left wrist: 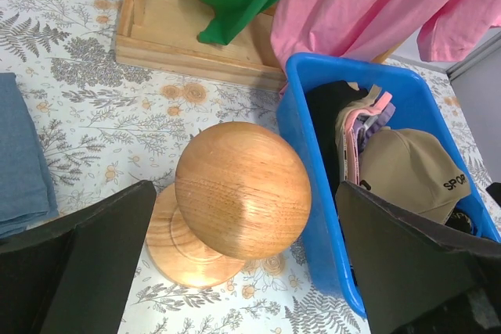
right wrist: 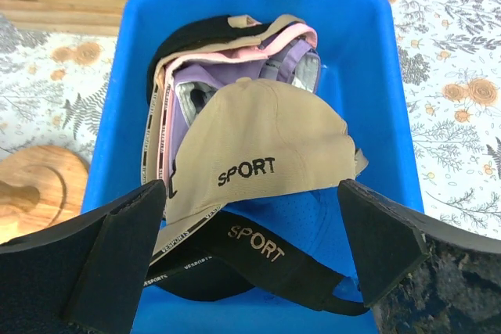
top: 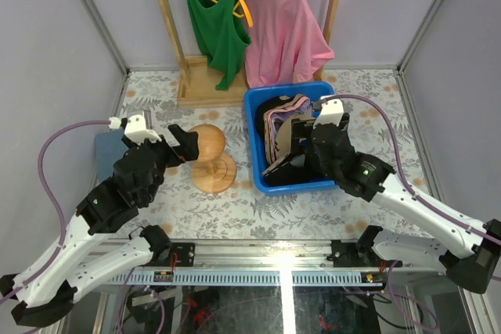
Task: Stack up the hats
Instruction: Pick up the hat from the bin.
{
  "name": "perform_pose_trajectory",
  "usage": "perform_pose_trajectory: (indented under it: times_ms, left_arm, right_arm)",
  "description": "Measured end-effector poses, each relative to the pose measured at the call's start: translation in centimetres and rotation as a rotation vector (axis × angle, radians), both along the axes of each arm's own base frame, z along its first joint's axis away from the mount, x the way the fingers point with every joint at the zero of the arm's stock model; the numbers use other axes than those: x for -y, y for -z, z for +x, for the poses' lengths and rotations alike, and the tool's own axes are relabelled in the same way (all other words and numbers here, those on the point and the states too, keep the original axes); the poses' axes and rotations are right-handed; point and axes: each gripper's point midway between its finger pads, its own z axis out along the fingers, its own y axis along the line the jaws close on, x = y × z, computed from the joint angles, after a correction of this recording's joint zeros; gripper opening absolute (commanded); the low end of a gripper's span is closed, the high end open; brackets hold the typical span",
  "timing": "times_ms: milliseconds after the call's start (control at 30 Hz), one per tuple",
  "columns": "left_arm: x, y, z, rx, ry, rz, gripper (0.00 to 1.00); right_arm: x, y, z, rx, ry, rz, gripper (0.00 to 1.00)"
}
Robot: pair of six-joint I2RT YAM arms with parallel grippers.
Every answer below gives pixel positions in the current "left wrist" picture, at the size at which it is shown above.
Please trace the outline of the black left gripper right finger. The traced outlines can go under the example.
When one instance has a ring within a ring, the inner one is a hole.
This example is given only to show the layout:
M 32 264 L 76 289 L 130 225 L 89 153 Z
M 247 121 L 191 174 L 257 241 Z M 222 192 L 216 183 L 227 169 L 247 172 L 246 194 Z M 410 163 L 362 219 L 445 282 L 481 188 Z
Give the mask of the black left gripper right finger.
M 430 221 L 349 182 L 336 194 L 373 333 L 498 333 L 500 244 Z

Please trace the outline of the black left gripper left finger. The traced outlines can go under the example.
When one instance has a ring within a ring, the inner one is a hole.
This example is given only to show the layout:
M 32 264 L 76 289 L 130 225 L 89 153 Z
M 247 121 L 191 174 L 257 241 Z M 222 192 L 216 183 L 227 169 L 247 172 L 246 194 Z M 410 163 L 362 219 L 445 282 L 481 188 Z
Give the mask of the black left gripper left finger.
M 1 241 L 3 333 L 116 333 L 156 189 L 143 180 Z

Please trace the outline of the beige sport cap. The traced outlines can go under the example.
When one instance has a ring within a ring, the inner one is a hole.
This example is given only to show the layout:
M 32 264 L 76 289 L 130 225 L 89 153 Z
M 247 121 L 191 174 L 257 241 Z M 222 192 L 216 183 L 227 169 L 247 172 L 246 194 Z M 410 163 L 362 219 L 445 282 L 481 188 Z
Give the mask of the beige sport cap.
M 445 224 L 470 195 L 470 182 L 432 134 L 416 129 L 374 134 L 359 157 L 359 184 L 404 210 Z

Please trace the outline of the black MLB cap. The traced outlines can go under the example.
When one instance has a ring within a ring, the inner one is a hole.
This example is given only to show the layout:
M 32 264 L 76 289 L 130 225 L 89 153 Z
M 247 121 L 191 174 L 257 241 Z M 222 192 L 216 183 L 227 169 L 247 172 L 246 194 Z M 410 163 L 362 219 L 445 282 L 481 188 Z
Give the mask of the black MLB cap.
M 365 98 L 368 93 L 364 88 L 354 89 L 347 81 L 334 81 L 313 88 L 305 94 L 333 198 L 340 184 L 336 145 L 337 116 L 349 103 Z

